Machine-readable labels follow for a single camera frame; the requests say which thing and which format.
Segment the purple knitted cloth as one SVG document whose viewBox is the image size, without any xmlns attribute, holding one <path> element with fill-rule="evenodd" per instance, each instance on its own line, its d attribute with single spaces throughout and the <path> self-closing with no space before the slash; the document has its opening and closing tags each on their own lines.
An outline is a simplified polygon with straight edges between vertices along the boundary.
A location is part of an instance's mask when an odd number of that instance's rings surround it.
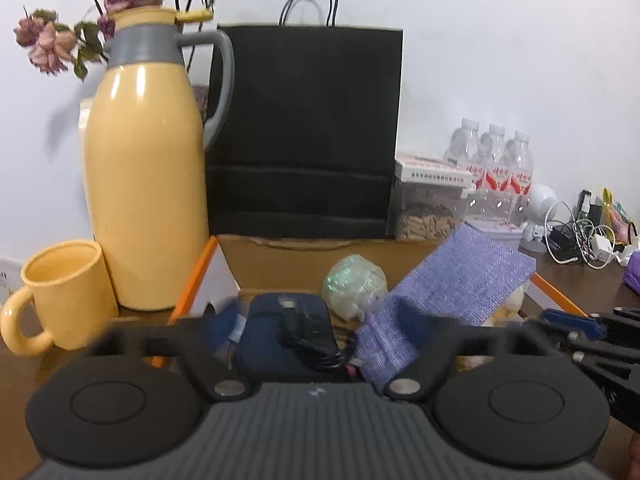
<svg viewBox="0 0 640 480">
<path fill-rule="evenodd" d="M 536 270 L 536 260 L 462 224 L 366 315 L 356 356 L 381 391 L 433 333 L 429 315 L 481 326 Z"/>
</svg>

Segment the navy blue zipper pouch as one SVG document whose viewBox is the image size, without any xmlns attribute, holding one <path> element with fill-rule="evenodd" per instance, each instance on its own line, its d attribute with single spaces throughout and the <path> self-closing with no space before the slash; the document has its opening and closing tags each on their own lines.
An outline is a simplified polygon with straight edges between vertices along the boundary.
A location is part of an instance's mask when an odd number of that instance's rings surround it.
<svg viewBox="0 0 640 480">
<path fill-rule="evenodd" d="M 323 299 L 270 292 L 250 302 L 234 364 L 255 382 L 350 382 L 348 358 Z"/>
</svg>

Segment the purple tissue pack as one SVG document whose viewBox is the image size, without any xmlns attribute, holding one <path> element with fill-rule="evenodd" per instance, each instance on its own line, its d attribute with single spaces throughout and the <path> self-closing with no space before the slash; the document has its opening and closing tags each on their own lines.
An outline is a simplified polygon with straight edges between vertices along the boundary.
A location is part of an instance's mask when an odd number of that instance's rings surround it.
<svg viewBox="0 0 640 480">
<path fill-rule="evenodd" d="M 633 252 L 628 260 L 623 283 L 640 295 L 640 252 Z"/>
</svg>

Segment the yellow white plush toy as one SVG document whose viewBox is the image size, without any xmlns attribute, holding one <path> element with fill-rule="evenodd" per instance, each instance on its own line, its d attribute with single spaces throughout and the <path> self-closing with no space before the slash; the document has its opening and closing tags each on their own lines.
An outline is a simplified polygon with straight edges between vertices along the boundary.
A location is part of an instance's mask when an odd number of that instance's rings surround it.
<svg viewBox="0 0 640 480">
<path fill-rule="evenodd" d="M 525 282 L 514 289 L 500 306 L 489 315 L 489 318 L 483 323 L 486 327 L 502 327 L 509 323 L 521 323 L 522 319 L 518 315 L 523 305 L 526 290 L 529 282 Z"/>
</svg>

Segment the colourful snack packet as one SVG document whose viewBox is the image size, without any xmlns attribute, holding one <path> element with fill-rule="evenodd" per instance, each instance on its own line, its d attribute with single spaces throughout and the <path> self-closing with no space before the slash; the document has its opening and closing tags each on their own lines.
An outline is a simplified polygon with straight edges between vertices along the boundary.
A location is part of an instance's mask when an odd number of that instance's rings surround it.
<svg viewBox="0 0 640 480">
<path fill-rule="evenodd" d="M 608 188 L 602 190 L 602 200 L 608 224 L 615 234 L 616 243 L 624 246 L 636 244 L 639 239 L 636 222 L 626 213 L 622 204 L 615 199 Z"/>
</svg>

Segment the lavender tin box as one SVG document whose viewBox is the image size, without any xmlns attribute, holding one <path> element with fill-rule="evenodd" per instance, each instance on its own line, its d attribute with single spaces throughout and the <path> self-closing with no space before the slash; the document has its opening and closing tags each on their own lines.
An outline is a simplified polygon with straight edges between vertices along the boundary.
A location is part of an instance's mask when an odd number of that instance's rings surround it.
<svg viewBox="0 0 640 480">
<path fill-rule="evenodd" d="M 504 220 L 467 218 L 464 223 L 496 240 L 519 240 L 524 232 L 524 226 Z"/>
</svg>

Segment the yellow ceramic mug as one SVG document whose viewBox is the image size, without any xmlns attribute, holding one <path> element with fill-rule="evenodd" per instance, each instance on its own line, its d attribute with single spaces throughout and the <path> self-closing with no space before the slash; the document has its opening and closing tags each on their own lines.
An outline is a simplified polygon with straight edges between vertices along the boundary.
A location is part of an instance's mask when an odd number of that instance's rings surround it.
<svg viewBox="0 0 640 480">
<path fill-rule="evenodd" d="M 21 270 L 23 286 L 1 310 L 1 336 L 17 356 L 40 356 L 52 347 L 85 347 L 119 315 L 102 247 L 94 240 L 69 240 L 44 248 Z M 35 305 L 41 332 L 25 336 L 21 316 Z"/>
</svg>

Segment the middle water bottle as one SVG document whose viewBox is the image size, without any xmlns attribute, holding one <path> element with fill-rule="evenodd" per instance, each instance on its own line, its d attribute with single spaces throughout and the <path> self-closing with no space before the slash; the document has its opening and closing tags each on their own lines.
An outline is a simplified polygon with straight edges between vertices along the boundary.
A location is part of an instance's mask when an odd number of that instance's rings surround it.
<svg viewBox="0 0 640 480">
<path fill-rule="evenodd" d="M 506 149 L 506 127 L 490 124 L 480 139 L 480 154 L 484 166 L 480 181 L 480 196 L 484 213 L 498 216 L 503 213 L 504 196 L 509 183 L 510 156 Z"/>
</svg>

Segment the water bottle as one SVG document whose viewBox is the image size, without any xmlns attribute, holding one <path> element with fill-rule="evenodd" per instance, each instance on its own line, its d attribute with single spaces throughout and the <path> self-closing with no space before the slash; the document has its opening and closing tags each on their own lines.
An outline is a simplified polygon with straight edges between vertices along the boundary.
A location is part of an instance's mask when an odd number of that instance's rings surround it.
<svg viewBox="0 0 640 480">
<path fill-rule="evenodd" d="M 509 183 L 510 156 L 506 149 L 506 127 L 490 124 L 480 139 L 480 154 L 484 166 L 480 181 L 480 196 L 484 213 L 498 216 L 503 213 L 504 196 Z"/>
<path fill-rule="evenodd" d="M 528 197 L 532 186 L 535 159 L 529 146 L 530 135 L 516 130 L 514 138 L 506 144 L 510 155 L 510 178 L 508 191 L 513 195 L 510 217 L 515 218 Z"/>
<path fill-rule="evenodd" d="M 457 167 L 465 166 L 480 147 L 478 130 L 480 130 L 480 123 L 477 120 L 463 118 L 461 126 L 454 130 L 445 151 L 444 159 L 446 162 Z"/>
</svg>

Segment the right water bottle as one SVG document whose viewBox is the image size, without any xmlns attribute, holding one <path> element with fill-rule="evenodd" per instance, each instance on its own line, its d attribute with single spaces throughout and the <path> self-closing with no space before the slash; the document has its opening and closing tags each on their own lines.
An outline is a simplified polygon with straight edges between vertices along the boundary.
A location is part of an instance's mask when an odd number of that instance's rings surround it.
<svg viewBox="0 0 640 480">
<path fill-rule="evenodd" d="M 528 197 L 532 186 L 535 159 L 529 146 L 530 135 L 516 130 L 514 138 L 506 144 L 510 155 L 510 178 L 508 191 L 513 195 L 510 217 L 515 218 Z"/>
</svg>

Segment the clear container with seeds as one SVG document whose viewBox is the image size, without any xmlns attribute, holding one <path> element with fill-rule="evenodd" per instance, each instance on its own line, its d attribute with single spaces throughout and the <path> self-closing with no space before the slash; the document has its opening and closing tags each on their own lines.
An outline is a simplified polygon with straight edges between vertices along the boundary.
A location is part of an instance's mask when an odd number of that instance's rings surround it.
<svg viewBox="0 0 640 480">
<path fill-rule="evenodd" d="M 470 195 L 467 188 L 396 180 L 386 233 L 395 240 L 444 240 L 466 216 Z"/>
</svg>

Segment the crumpled iridescent plastic wrap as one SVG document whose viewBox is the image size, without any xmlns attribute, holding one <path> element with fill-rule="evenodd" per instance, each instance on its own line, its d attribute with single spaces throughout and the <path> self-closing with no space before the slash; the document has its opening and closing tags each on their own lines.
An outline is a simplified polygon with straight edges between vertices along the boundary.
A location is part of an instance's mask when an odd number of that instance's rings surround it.
<svg viewBox="0 0 640 480">
<path fill-rule="evenodd" d="M 363 321 L 387 293 L 384 271 L 362 255 L 335 263 L 321 287 L 322 299 L 343 321 Z"/>
</svg>

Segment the left water bottle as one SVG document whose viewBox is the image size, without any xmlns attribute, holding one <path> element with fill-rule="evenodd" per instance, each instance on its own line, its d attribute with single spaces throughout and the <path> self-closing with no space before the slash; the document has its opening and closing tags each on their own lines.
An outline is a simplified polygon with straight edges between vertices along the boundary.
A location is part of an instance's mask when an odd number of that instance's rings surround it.
<svg viewBox="0 0 640 480">
<path fill-rule="evenodd" d="M 444 159 L 446 162 L 457 167 L 465 166 L 480 147 L 478 130 L 480 130 L 480 123 L 477 120 L 463 118 L 461 126 L 454 130 L 445 151 Z"/>
</svg>

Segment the yellow thermos jug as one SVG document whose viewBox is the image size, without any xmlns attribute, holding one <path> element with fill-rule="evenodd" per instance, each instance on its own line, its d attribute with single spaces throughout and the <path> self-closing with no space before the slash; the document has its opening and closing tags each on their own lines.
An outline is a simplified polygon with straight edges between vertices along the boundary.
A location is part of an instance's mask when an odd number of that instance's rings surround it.
<svg viewBox="0 0 640 480">
<path fill-rule="evenodd" d="M 205 153 L 234 88 L 232 43 L 218 29 L 180 32 L 209 10 L 161 6 L 119 12 L 107 68 L 91 103 L 82 149 L 88 211 L 117 302 L 131 310 L 174 306 L 208 239 Z M 221 56 L 217 107 L 203 119 L 182 51 Z"/>
</svg>

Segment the dried pink flower bouquet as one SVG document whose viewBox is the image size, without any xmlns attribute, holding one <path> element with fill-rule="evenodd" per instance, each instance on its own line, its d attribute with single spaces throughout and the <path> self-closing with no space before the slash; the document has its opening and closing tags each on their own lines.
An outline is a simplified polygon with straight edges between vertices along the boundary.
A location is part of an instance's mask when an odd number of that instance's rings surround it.
<svg viewBox="0 0 640 480">
<path fill-rule="evenodd" d="M 115 36 L 115 16 L 145 6 L 162 6 L 164 0 L 92 0 L 98 17 L 67 25 L 58 12 L 48 9 L 26 10 L 13 29 L 15 42 L 25 50 L 29 63 L 39 73 L 56 76 L 71 70 L 83 80 L 90 64 L 107 61 L 104 44 Z M 174 0 L 175 10 L 186 13 L 195 0 Z M 214 10 L 216 0 L 201 1 Z"/>
</svg>

